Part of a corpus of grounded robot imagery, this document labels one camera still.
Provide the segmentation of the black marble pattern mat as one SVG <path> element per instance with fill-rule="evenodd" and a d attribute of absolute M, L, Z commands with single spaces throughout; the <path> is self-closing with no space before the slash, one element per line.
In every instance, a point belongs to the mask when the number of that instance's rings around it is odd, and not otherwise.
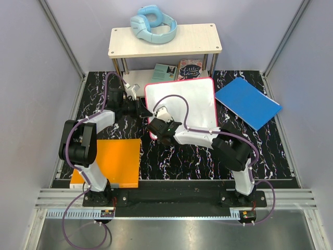
<path fill-rule="evenodd" d="M 103 102 L 104 87 L 118 87 L 116 76 L 105 71 L 89 72 L 84 81 L 84 90 L 79 95 L 80 105 L 77 118 L 92 114 Z M 276 189 L 298 188 L 299 183 L 285 142 L 280 137 L 279 127 L 274 119 L 260 130 L 254 131 L 240 118 L 221 104 L 216 105 L 218 124 L 231 127 L 235 133 L 251 141 L 260 154 L 259 161 L 253 166 L 256 179 L 268 179 Z M 231 182 L 232 175 L 212 150 L 203 147 L 164 146 L 153 140 L 147 131 L 147 119 L 123 117 L 120 121 L 104 129 L 98 138 L 113 145 L 123 144 L 124 152 L 129 153 L 131 139 L 139 139 L 140 182 L 151 180 L 221 180 Z"/>

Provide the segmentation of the teal book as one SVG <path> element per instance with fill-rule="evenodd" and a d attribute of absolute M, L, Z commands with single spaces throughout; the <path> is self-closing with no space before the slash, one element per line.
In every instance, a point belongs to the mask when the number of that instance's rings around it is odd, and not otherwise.
<path fill-rule="evenodd" d="M 176 66 L 156 64 L 152 74 L 151 83 L 174 81 L 176 73 Z"/>

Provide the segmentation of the little women book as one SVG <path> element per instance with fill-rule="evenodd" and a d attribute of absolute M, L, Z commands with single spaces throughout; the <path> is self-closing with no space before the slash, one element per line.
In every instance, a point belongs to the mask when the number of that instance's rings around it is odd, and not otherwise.
<path fill-rule="evenodd" d="M 201 59 L 181 59 L 177 79 L 181 81 L 201 78 L 202 65 Z"/>

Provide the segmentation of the light blue headphones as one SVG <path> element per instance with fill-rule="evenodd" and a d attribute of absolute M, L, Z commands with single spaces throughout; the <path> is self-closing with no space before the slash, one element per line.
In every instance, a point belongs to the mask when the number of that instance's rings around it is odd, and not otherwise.
<path fill-rule="evenodd" d="M 137 14 L 130 18 L 130 25 L 134 35 L 152 44 L 164 44 L 172 41 L 177 34 L 177 22 L 169 15 L 163 13 L 157 5 L 148 5 L 140 8 Z M 155 34 L 152 28 L 168 26 L 167 33 Z"/>

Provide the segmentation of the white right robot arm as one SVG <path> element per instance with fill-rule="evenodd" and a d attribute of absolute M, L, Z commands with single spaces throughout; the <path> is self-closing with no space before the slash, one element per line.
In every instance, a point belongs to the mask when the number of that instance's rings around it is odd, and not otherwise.
<path fill-rule="evenodd" d="M 232 172 L 235 180 L 233 199 L 241 206 L 255 200 L 255 183 L 252 165 L 259 160 L 258 149 L 232 130 L 190 127 L 186 122 L 170 122 L 153 118 L 148 130 L 164 145 L 196 145 L 210 148 L 219 161 Z"/>

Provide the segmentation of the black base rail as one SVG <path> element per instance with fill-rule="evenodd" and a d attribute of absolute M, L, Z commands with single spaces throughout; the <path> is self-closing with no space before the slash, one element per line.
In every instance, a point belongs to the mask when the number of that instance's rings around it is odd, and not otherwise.
<path fill-rule="evenodd" d="M 208 203 L 222 207 L 253 207 L 264 208 L 267 206 L 263 191 L 256 191 L 252 201 L 241 203 L 236 199 L 234 190 L 203 189 L 113 189 L 112 200 L 99 201 L 90 195 L 83 198 L 84 207 L 103 207 L 115 204 L 117 207 L 128 207 L 136 204 L 182 204 L 182 203 Z"/>

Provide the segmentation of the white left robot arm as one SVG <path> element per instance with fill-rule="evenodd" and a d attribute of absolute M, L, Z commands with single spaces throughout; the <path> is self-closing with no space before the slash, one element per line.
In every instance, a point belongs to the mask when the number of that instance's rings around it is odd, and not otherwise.
<path fill-rule="evenodd" d="M 133 118 L 151 117 L 152 113 L 140 98 L 128 97 L 121 89 L 104 93 L 101 109 L 87 118 L 67 120 L 63 127 L 59 146 L 59 158 L 77 170 L 83 178 L 85 198 L 107 206 L 112 201 L 111 186 L 98 167 L 97 134 L 114 125 L 123 116 Z"/>

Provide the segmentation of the blue folder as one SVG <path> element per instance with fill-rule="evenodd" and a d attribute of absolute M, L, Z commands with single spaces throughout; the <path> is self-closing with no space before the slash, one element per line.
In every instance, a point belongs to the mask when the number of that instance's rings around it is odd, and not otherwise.
<path fill-rule="evenodd" d="M 243 78 L 236 78 L 215 93 L 215 99 L 258 131 L 282 106 L 264 95 Z"/>

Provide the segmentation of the white two-tier shelf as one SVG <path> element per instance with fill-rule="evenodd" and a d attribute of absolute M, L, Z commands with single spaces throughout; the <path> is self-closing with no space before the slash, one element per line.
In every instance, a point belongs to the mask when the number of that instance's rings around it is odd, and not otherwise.
<path fill-rule="evenodd" d="M 152 78 L 153 69 L 129 70 L 127 58 L 203 55 L 202 73 L 213 77 L 217 58 L 222 51 L 219 34 L 214 23 L 172 24 L 152 27 L 141 18 L 134 18 L 134 26 L 113 28 L 111 31 L 108 56 L 119 73 L 118 59 L 123 65 L 123 79 L 141 88 Z"/>

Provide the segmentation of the pink-framed whiteboard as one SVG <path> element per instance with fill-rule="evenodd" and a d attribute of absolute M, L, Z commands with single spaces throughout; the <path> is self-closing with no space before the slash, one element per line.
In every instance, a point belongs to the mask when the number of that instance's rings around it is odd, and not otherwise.
<path fill-rule="evenodd" d="M 186 120 L 189 127 L 213 129 L 218 126 L 212 78 L 151 83 L 145 86 L 145 99 L 151 113 L 165 107 L 176 122 Z"/>

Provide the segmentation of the orange folder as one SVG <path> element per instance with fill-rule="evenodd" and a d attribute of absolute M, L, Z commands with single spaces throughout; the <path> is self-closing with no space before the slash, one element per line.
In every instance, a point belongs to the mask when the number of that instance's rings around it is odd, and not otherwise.
<path fill-rule="evenodd" d="M 96 159 L 84 171 L 90 184 L 82 178 L 80 171 L 74 170 L 70 188 L 88 187 L 93 192 L 102 192 L 107 183 L 112 188 L 137 188 L 140 148 L 140 139 L 98 140 Z"/>

